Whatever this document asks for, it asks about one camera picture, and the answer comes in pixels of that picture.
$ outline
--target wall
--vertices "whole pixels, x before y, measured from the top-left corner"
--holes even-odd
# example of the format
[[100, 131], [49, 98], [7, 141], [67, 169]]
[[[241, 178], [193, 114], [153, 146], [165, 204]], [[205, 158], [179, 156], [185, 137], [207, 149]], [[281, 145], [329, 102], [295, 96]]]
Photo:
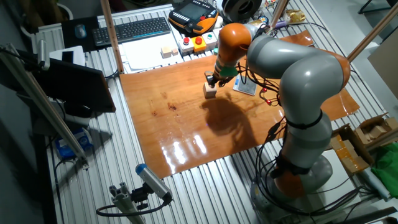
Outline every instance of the wall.
[[[0, 44], [26, 50], [19, 29], [0, 1]], [[44, 223], [30, 112], [0, 85], [0, 223]]]

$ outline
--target green cloth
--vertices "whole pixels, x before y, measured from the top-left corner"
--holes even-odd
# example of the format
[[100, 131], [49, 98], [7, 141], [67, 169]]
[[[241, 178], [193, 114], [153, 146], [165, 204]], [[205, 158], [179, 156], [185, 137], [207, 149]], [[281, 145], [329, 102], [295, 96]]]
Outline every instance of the green cloth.
[[378, 149], [376, 166], [372, 171], [390, 191], [391, 196], [398, 198], [398, 143]]

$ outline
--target computer mouse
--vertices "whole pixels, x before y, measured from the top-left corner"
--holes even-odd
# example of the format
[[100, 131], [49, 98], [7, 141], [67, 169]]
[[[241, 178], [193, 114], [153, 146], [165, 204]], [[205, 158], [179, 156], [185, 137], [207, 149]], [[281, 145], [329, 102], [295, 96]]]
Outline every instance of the computer mouse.
[[83, 24], [78, 24], [75, 26], [75, 36], [79, 39], [83, 39], [87, 36], [86, 27]]

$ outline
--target black monitor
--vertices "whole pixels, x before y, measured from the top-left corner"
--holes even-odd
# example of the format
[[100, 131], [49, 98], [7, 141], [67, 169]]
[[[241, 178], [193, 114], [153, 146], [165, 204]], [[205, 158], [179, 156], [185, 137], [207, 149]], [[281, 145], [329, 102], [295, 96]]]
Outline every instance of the black monitor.
[[[18, 53], [27, 60], [37, 62], [36, 54], [21, 50]], [[32, 73], [47, 96], [65, 101], [65, 106], [71, 111], [78, 111], [82, 106], [96, 112], [116, 111], [100, 70], [51, 58], [49, 70]], [[12, 74], [3, 74], [0, 83], [15, 91], [23, 90]]]

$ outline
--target white box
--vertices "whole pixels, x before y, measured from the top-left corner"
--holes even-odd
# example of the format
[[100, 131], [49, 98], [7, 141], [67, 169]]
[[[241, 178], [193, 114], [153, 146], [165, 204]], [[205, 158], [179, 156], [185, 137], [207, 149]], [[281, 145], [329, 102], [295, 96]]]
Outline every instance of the white box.
[[179, 40], [178, 46], [180, 47], [181, 54], [186, 55], [193, 52], [193, 43], [191, 38], [186, 37], [189, 39], [188, 44], [184, 44], [184, 39]]
[[207, 32], [202, 35], [203, 40], [206, 43], [206, 50], [213, 50], [217, 45], [217, 38], [213, 32]]

